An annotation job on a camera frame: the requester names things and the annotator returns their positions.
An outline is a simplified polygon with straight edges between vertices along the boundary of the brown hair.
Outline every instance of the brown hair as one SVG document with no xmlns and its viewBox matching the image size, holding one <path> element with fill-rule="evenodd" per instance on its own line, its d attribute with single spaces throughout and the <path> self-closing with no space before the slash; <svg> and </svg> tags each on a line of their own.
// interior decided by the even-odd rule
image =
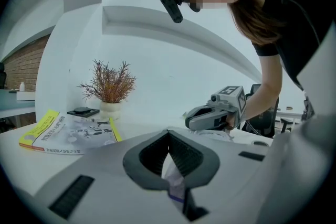
<svg viewBox="0 0 336 224">
<path fill-rule="evenodd" d="M 263 46 L 281 38 L 280 29 L 285 24 L 263 12 L 258 0 L 238 0 L 228 7 L 238 30 L 253 44 Z"/>
</svg>

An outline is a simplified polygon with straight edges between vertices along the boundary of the yellow book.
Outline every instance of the yellow book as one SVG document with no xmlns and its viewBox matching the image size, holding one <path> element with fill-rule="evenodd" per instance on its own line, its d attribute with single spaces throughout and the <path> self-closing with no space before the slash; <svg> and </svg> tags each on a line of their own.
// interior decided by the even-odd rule
<svg viewBox="0 0 336 224">
<path fill-rule="evenodd" d="M 48 110 L 36 126 L 19 139 L 29 150 L 57 154 L 85 154 L 121 141 L 112 118 L 88 119 Z"/>
</svg>

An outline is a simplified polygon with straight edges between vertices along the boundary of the white curved wall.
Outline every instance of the white curved wall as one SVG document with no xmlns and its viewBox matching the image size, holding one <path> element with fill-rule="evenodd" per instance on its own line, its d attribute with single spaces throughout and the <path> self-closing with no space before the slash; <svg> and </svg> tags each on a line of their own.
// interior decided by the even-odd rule
<svg viewBox="0 0 336 224">
<path fill-rule="evenodd" d="M 254 82 L 198 52 L 148 38 L 103 35 L 92 60 L 117 68 L 124 60 L 137 77 L 136 89 L 123 103 L 123 114 L 134 121 L 164 122 L 178 119 L 204 105 L 210 95 L 226 85 L 250 88 Z M 98 107 L 99 100 L 87 102 Z"/>
<path fill-rule="evenodd" d="M 108 23 L 103 7 L 114 5 L 166 12 L 159 0 L 102 0 L 101 4 L 63 14 L 41 61 L 36 92 L 37 119 L 48 108 L 61 112 L 81 105 L 98 108 L 98 100 L 85 103 L 80 89 L 76 88 L 80 82 L 90 80 L 89 69 L 94 59 L 110 61 L 114 67 L 119 66 L 121 60 L 132 64 L 131 70 L 138 77 L 137 89 L 123 106 L 124 113 L 134 117 L 141 115 L 146 121 L 181 116 L 190 108 L 205 103 L 210 94 L 228 84 L 243 85 L 248 92 L 255 83 L 222 62 L 176 46 L 178 42 L 170 44 L 148 36 L 125 36 L 125 33 L 103 35 Z M 182 12 L 186 20 L 231 43 L 260 70 L 254 48 L 235 28 L 227 9 L 203 10 L 196 14 L 182 7 Z M 286 80 L 286 75 L 280 104 L 303 109 L 303 94 Z"/>
<path fill-rule="evenodd" d="M 131 35 L 171 42 L 208 55 L 261 82 L 260 71 L 226 40 L 187 19 L 172 21 L 167 12 L 132 6 L 105 6 L 108 24 L 104 33 Z"/>
</svg>

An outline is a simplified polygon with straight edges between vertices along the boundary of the white bottle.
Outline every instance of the white bottle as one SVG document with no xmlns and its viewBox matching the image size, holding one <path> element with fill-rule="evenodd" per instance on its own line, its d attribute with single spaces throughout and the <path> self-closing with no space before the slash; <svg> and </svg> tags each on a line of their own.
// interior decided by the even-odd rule
<svg viewBox="0 0 336 224">
<path fill-rule="evenodd" d="M 25 83 L 21 82 L 20 84 L 20 92 L 24 92 L 25 91 Z"/>
</svg>

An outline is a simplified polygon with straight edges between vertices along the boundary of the white table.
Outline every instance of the white table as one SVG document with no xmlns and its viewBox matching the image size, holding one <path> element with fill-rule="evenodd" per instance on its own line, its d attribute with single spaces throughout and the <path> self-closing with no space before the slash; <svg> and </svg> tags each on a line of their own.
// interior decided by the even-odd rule
<svg viewBox="0 0 336 224">
<path fill-rule="evenodd" d="M 168 127 L 158 124 L 125 124 L 118 121 L 115 124 L 122 139 Z M 20 147 L 18 145 L 19 138 L 35 125 L 28 125 L 0 134 L 0 160 L 4 171 L 13 185 L 31 195 L 35 195 L 45 182 L 81 157 L 81 155 L 48 154 Z M 266 142 L 269 145 L 272 143 L 270 138 L 252 135 L 241 130 L 233 130 L 230 135 L 234 137 L 233 142 L 235 143 L 251 144 L 255 140 Z"/>
<path fill-rule="evenodd" d="M 295 123 L 300 123 L 301 122 L 302 114 L 303 114 L 303 111 L 302 112 L 293 111 L 293 110 L 277 111 L 277 117 L 290 119 L 291 121 L 293 121 L 293 125 L 291 127 L 292 130 L 295 129 Z"/>
</svg>

